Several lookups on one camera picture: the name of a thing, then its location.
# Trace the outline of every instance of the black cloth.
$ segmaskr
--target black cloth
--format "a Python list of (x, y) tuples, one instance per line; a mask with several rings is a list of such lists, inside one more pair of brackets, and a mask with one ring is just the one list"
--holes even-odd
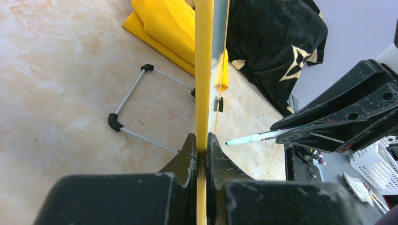
[(327, 33), (312, 0), (230, 0), (229, 61), (284, 116), (303, 65), (323, 62)]

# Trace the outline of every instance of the metal rod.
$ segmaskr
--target metal rod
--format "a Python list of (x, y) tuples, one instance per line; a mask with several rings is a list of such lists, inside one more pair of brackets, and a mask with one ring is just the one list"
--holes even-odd
[(142, 135), (139, 135), (139, 134), (137, 134), (136, 132), (133, 132), (133, 131), (131, 131), (131, 130), (128, 130), (128, 129), (124, 128), (124, 127), (120, 128), (120, 130), (126, 132), (127, 134), (133, 135), (134, 137), (137, 137), (137, 138), (139, 138), (139, 139), (141, 139), (141, 140), (144, 140), (144, 141), (146, 141), (146, 142), (149, 142), (149, 143), (151, 143), (151, 144), (153, 144), (153, 145), (155, 145), (155, 146), (158, 146), (158, 147), (161, 148), (161, 149), (164, 149), (164, 150), (166, 150), (166, 151), (169, 151), (169, 152), (173, 153), (174, 155), (177, 155), (177, 154), (178, 154), (178, 152), (172, 150), (171, 148), (166, 147), (166, 146), (164, 146), (164, 145), (162, 145), (162, 144), (160, 144), (160, 143), (157, 143), (156, 141), (153, 141), (153, 140), (151, 140), (151, 139), (149, 139), (149, 138), (147, 138), (147, 137), (144, 137), (144, 136), (142, 136)]
[(126, 103), (127, 99), (129, 99), (130, 95), (133, 93), (134, 88), (136, 87), (136, 85), (138, 84), (138, 81), (141, 79), (142, 75), (145, 73), (145, 70), (141, 70), (141, 73), (139, 74), (138, 78), (136, 79), (136, 81), (134, 82), (133, 86), (131, 87), (130, 91), (127, 93), (126, 97), (124, 97), (122, 103), (120, 103), (120, 106), (116, 109), (115, 114), (118, 114), (120, 112), (120, 110), (122, 109), (122, 107), (124, 106), (124, 104)]
[(170, 80), (172, 80), (172, 81), (178, 83), (179, 85), (185, 87), (186, 89), (188, 89), (188, 90), (190, 90), (190, 91), (193, 91), (192, 88), (190, 88), (190, 87), (188, 87), (187, 85), (185, 85), (184, 83), (181, 83), (180, 81), (174, 79), (173, 77), (171, 77), (171, 76), (169, 76), (169, 75), (167, 75), (167, 74), (165, 74), (165, 73), (163, 73), (163, 72), (161, 72), (161, 71), (159, 71), (159, 70), (157, 70), (157, 69), (155, 69), (155, 68), (154, 68), (153, 70), (154, 70), (155, 72), (157, 72), (158, 74), (163, 75), (163, 76), (167, 77), (168, 79), (170, 79)]

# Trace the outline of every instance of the beige marble tabletop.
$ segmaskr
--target beige marble tabletop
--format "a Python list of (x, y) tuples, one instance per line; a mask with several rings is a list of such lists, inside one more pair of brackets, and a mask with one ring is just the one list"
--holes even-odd
[[(124, 30), (128, 0), (0, 1), (0, 224), (32, 223), (52, 185), (69, 174), (154, 173), (173, 154), (107, 124), (146, 63), (194, 78)], [(281, 118), (230, 69), (217, 136), (267, 130)], [(127, 128), (175, 150), (195, 131), (195, 99), (147, 73), (120, 113)], [(259, 180), (284, 180), (272, 141), (223, 146)]]

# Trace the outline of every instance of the yellow pole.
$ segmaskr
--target yellow pole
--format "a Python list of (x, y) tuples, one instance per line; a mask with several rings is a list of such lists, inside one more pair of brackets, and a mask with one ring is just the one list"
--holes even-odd
[(206, 222), (206, 150), (208, 136), (211, 48), (214, 0), (199, 0), (195, 5), (195, 98), (198, 177), (196, 222)]

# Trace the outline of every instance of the white plastic basket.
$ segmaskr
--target white plastic basket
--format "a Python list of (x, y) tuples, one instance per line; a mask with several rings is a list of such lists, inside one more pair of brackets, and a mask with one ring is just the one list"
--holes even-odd
[(382, 195), (398, 195), (398, 164), (377, 141), (363, 150), (349, 155), (351, 166)]

